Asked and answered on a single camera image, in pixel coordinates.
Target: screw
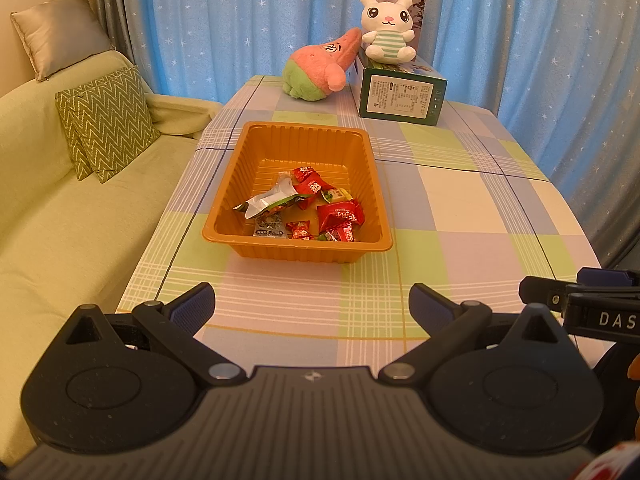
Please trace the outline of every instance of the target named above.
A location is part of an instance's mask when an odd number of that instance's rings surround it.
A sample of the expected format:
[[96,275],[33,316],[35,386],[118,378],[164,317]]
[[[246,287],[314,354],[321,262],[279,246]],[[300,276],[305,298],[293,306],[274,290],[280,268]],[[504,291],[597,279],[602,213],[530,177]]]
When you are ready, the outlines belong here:
[[209,375],[214,379],[229,380],[240,373],[240,367],[233,363],[218,363],[209,367]]
[[382,368],[382,371],[394,380],[408,379],[415,374],[415,368],[408,363],[391,363]]

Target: orange plastic tray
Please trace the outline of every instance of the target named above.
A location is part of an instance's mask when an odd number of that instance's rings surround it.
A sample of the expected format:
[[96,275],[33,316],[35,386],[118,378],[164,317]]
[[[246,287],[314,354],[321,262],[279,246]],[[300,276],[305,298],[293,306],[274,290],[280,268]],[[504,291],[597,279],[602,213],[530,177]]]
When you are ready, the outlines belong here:
[[[278,173],[313,167],[322,178],[358,199],[365,222],[355,226],[357,242],[285,240],[254,237],[254,220],[232,208],[264,193]],[[282,212],[284,222],[311,220],[318,234],[319,198],[306,211],[293,205]],[[355,262],[365,253],[388,251],[392,245],[385,203],[369,136],[364,130],[295,123],[250,122],[244,125],[231,156],[202,235],[230,245],[241,256],[301,262]]]

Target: green box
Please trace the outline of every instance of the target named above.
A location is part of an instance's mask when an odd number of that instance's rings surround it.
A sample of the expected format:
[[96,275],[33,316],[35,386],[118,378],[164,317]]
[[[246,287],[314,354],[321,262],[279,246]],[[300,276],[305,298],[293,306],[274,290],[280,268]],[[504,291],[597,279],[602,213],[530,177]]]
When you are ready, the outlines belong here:
[[447,80],[420,57],[400,65],[369,59],[360,49],[349,83],[360,117],[435,126]]

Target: candy packet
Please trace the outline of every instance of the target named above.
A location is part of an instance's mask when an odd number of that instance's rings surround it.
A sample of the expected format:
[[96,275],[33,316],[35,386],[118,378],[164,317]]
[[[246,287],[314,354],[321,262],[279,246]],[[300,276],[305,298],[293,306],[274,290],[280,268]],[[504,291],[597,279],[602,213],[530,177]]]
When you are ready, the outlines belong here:
[[293,176],[298,182],[302,182],[310,174],[317,173],[317,171],[310,166],[303,166],[302,168],[296,168],[295,170],[291,171],[291,173],[293,173]]
[[306,176],[306,178],[302,182],[300,182],[300,184],[294,184],[293,187],[296,188],[296,191],[300,194],[311,195],[309,198],[305,198],[304,200],[300,200],[298,202],[298,207],[303,210],[309,207],[313,203],[316,197],[316,194],[321,192],[323,189],[324,190],[332,189],[332,186],[330,186],[324,180],[322,180],[322,177],[318,175],[315,171],[312,171],[311,173],[309,173]]
[[364,223],[364,211],[356,199],[318,206],[318,230],[321,233],[341,226],[345,222],[354,222],[358,225]]
[[309,220],[304,220],[301,222],[288,222],[287,229],[291,231],[291,239],[292,240],[315,240],[310,231]]
[[288,238],[280,213],[255,219],[254,236],[261,238]]
[[329,204],[345,202],[346,200],[353,199],[353,196],[351,196],[347,190],[341,187],[334,187],[333,189],[329,189],[327,191],[322,190],[320,193],[322,194],[322,198],[324,198],[325,202]]
[[246,202],[242,202],[234,208],[234,211],[244,213],[247,219],[256,218],[258,216],[269,216],[277,211],[303,200],[313,197],[315,194],[299,193],[293,187],[291,176],[288,173],[281,173],[278,181],[266,193],[251,197]]
[[333,229],[329,229],[327,232],[322,233],[318,240],[327,240],[329,242],[354,242],[353,228],[351,222],[338,226]]

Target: gray curtain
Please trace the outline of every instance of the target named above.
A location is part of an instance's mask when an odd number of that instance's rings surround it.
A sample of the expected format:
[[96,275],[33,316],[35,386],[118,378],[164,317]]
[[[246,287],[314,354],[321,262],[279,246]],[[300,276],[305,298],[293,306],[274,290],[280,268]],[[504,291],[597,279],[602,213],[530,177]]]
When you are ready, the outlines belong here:
[[116,50],[134,62],[133,49],[127,26],[124,0],[95,0],[100,24],[107,31]]

